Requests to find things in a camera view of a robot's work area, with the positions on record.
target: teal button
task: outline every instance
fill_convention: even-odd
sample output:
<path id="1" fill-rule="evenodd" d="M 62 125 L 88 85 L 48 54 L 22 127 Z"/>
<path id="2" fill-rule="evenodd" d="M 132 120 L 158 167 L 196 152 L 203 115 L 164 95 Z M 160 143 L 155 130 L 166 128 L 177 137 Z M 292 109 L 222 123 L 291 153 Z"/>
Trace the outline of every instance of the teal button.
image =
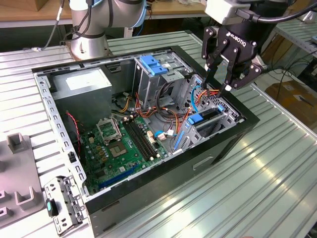
<path id="1" fill-rule="evenodd" d="M 52 207 L 51 207 L 51 203 L 50 202 L 48 202 L 48 210 L 50 211 L 52 209 Z"/>

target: blue drive bay latch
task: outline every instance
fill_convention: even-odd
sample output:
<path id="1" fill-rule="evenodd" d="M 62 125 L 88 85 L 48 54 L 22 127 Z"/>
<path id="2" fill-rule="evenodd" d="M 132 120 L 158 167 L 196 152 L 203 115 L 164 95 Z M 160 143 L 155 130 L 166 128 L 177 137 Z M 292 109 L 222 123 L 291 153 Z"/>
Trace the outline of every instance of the blue drive bay latch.
<path id="1" fill-rule="evenodd" d="M 141 56 L 140 61 L 145 66 L 145 68 L 147 68 L 150 71 L 151 75 L 153 76 L 168 72 L 168 70 L 162 67 L 158 60 L 155 59 L 153 56 Z"/>

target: robotiq logo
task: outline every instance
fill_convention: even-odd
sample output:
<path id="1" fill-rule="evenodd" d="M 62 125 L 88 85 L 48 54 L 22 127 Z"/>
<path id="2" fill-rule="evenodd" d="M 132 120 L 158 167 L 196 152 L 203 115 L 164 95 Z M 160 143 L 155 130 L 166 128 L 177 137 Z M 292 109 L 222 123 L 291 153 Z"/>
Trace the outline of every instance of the robotiq logo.
<path id="1" fill-rule="evenodd" d="M 243 47 L 245 47 L 247 45 L 247 43 L 245 43 L 243 40 L 241 40 L 239 37 L 233 35 L 231 32 L 227 33 L 227 36 L 232 37 L 235 41 L 237 41 L 238 43 L 240 43 Z"/>

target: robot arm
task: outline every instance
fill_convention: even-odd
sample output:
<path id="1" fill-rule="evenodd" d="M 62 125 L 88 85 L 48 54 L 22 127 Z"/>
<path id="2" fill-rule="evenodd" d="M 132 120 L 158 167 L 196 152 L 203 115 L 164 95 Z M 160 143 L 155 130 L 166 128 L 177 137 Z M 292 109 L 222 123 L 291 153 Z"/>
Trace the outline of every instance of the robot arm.
<path id="1" fill-rule="evenodd" d="M 71 51 L 79 59 L 105 56 L 105 29 L 140 26 L 146 15 L 146 0 L 70 0 L 69 6 L 73 26 L 85 19 L 71 40 Z"/>
<path id="2" fill-rule="evenodd" d="M 268 67 L 259 54 L 288 6 L 288 0 L 208 0 L 205 12 L 222 26 L 205 28 L 202 58 L 209 72 L 204 86 L 223 60 L 228 62 L 227 76 L 218 97 L 266 72 Z"/>

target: green circuit board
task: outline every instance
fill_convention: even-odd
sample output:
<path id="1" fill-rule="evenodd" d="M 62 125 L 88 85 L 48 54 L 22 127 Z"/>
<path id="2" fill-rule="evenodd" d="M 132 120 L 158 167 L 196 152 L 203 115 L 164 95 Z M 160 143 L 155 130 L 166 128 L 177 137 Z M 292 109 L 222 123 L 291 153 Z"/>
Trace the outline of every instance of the green circuit board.
<path id="1" fill-rule="evenodd" d="M 148 140 L 146 132 L 150 129 L 143 118 L 135 118 L 134 122 L 143 131 L 144 137 Z M 91 195 L 100 191 L 103 188 L 101 187 L 102 184 L 106 183 L 107 187 L 167 157 L 165 149 L 158 141 L 155 144 L 156 147 L 151 146 L 159 156 L 154 157 L 153 160 L 146 160 L 134 144 L 122 122 L 118 121 L 117 125 L 122 138 L 120 141 L 112 140 L 108 145 L 104 144 L 97 127 L 81 135 L 86 157 L 86 164 L 83 165 L 87 176 L 85 184 Z M 101 128 L 103 135 L 106 134 L 108 136 L 115 133 L 115 130 L 110 127 L 111 125 L 108 128 L 107 126 Z"/>

